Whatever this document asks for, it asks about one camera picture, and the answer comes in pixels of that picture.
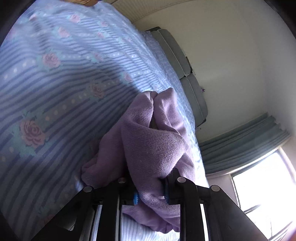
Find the blue floral striped bedspread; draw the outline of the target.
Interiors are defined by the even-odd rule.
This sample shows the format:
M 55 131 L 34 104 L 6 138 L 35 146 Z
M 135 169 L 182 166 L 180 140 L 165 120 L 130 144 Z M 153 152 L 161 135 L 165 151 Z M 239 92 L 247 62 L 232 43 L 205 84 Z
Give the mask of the blue floral striped bedspread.
M 182 78 L 112 5 L 35 1 L 1 45 L 1 213 L 15 236 L 33 238 L 82 189 L 82 165 L 144 91 L 176 91 L 207 186 Z

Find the grey padded headboard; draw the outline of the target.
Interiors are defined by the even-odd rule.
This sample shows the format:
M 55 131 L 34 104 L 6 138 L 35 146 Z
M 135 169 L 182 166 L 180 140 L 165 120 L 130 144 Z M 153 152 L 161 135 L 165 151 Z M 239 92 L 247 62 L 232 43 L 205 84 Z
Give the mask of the grey padded headboard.
M 158 41 L 168 62 L 177 74 L 193 111 L 195 127 L 198 128 L 206 122 L 208 108 L 203 97 L 203 90 L 194 75 L 189 59 L 168 30 L 155 27 L 148 31 Z

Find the green curtain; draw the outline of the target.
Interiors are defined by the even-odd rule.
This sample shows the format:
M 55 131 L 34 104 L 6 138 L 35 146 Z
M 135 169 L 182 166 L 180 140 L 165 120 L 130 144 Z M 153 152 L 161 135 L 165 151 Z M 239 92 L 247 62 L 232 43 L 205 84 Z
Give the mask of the green curtain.
M 290 138 L 267 113 L 215 138 L 199 143 L 206 175 L 243 167 Z

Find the purple sweatshirt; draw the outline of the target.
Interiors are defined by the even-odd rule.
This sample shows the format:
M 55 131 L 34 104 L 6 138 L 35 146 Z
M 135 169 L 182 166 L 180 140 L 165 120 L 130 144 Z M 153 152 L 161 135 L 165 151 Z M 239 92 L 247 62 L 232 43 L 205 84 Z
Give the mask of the purple sweatshirt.
M 94 188 L 123 176 L 127 168 L 139 193 L 139 204 L 123 212 L 156 232 L 180 230 L 180 208 L 165 201 L 161 180 L 173 169 L 207 186 L 195 136 L 187 133 L 177 107 L 177 94 L 138 94 L 118 122 L 103 136 L 95 158 L 82 167 L 82 181 Z

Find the window with frame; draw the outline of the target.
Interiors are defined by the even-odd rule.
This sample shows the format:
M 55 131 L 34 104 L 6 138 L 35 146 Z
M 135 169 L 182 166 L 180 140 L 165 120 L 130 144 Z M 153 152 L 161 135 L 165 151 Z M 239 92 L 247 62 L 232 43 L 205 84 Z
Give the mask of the window with frame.
M 236 202 L 268 240 L 295 226 L 295 169 L 282 148 L 231 173 Z

